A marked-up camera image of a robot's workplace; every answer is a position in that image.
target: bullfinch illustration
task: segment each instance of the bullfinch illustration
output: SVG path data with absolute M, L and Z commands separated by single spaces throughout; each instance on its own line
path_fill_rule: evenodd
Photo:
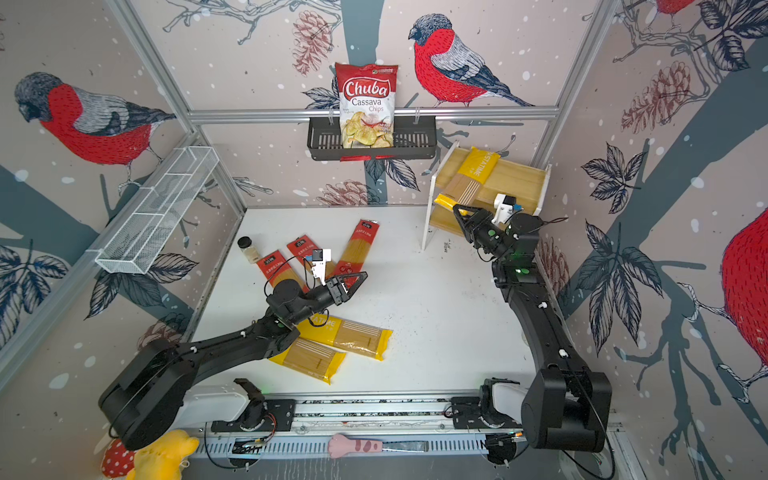
M 54 75 L 35 72 L 15 90 L 18 111 L 58 138 L 73 154 L 102 165 L 124 165 L 131 181 L 131 162 L 151 148 L 149 139 L 159 124 L 176 118 L 156 108 L 141 107 L 115 95 L 94 94 L 65 84 Z
M 760 358 L 760 369 L 748 379 L 740 378 L 728 365 L 719 368 L 728 372 L 743 389 L 743 396 L 734 397 L 749 403 L 747 394 L 755 381 L 768 377 L 768 209 L 736 234 L 725 249 L 720 272 L 723 279 L 725 307 L 703 305 L 696 298 L 694 288 L 681 283 L 690 293 L 696 311 L 689 320 L 695 322 L 698 309 L 703 308 L 727 318 L 739 330 L 744 341 Z
M 416 78 L 437 98 L 469 106 L 476 98 L 501 97 L 522 107 L 527 101 L 515 97 L 485 65 L 485 60 L 464 45 L 453 31 L 448 17 L 439 13 L 424 15 L 413 24 L 408 39 L 414 40 Z
M 660 13 L 667 14 L 672 18 L 672 27 L 667 30 L 667 33 L 673 31 L 675 28 L 681 28 L 681 25 L 674 22 L 674 14 L 692 3 L 694 3 L 694 0 L 650 0 L 650 4 L 656 7 L 656 13 L 654 13 L 654 17 L 648 23 L 646 30 L 650 31 L 651 24 L 654 23 L 654 20 L 656 20 L 656 17 Z

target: white shelf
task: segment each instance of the white shelf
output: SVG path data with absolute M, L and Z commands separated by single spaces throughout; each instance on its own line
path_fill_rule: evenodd
M 96 258 L 109 273 L 146 273 L 219 163 L 212 147 L 185 147 L 174 153 L 160 180 L 139 189 L 141 203 Z

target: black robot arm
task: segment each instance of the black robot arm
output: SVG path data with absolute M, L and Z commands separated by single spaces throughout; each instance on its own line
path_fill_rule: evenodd
M 295 280 L 284 280 L 266 298 L 266 314 L 241 330 L 200 342 L 153 340 L 104 391 L 99 408 L 126 449 L 145 447 L 168 430 L 189 388 L 241 363 L 284 352 L 299 336 L 297 323 L 349 300 L 367 276 L 332 276 L 307 293 Z
M 545 223 L 517 213 L 503 229 L 482 208 L 456 205 L 453 211 L 466 240 L 494 257 L 495 285 L 518 317 L 533 353 L 537 372 L 519 419 L 529 444 L 536 449 L 601 451 L 605 441 L 601 423 L 607 424 L 611 384 L 578 355 L 549 305 L 534 258 L 538 231 Z

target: metal rail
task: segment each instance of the metal rail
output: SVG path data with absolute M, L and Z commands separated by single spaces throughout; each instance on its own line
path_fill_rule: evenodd
M 339 116 L 338 110 L 192 110 L 193 125 L 306 123 L 310 118 Z M 396 108 L 395 116 L 434 115 L 437 120 L 545 120 L 558 118 L 557 107 Z
M 595 58 L 598 56 L 600 46 L 603 45 L 608 29 L 611 27 L 611 19 L 616 12 L 619 0 L 600 0 L 600 5 L 594 10 L 592 22 L 589 25 L 587 33 L 584 35 L 584 41 L 581 43 L 578 55 L 571 66 L 571 72 L 565 79 L 565 86 L 560 93 L 558 106 L 560 115 L 558 118 L 547 125 L 544 137 L 541 139 L 541 146 L 536 150 L 536 154 L 531 162 L 532 167 L 544 168 L 549 163 L 552 156 L 554 145 L 557 143 L 560 133 L 563 131 L 568 114 L 576 102 L 581 87 L 587 79 Z
M 186 134 L 176 148 L 189 147 L 198 139 L 196 133 Z M 155 184 L 173 166 L 167 161 L 160 164 L 147 179 L 147 184 Z M 141 202 L 142 195 L 135 194 L 120 210 L 114 219 L 102 230 L 91 246 L 83 252 L 72 265 L 67 276 L 48 295 L 33 314 L 24 321 L 18 332 L 0 351 L 0 391 L 14 378 L 24 361 L 35 353 L 48 334 L 70 313 L 72 305 L 80 298 L 80 293 L 88 282 L 96 277 L 101 267 L 96 264 L 99 250 L 106 246 L 120 227 Z
M 149 33 L 144 28 L 139 19 L 139 15 L 129 0 L 104 0 L 117 19 L 118 24 L 123 28 L 128 40 L 134 46 L 134 50 L 144 63 L 149 75 L 154 82 L 162 89 L 161 94 L 165 96 L 171 110 L 176 114 L 176 118 L 181 123 L 185 131 L 190 132 L 194 129 L 187 116 L 189 105 L 184 100 L 184 96 L 179 91 L 174 79 L 170 75 L 163 58 L 154 46 Z

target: chip bag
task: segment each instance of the chip bag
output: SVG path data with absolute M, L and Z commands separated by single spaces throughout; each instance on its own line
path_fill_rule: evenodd
M 393 147 L 397 65 L 336 64 L 344 148 Z

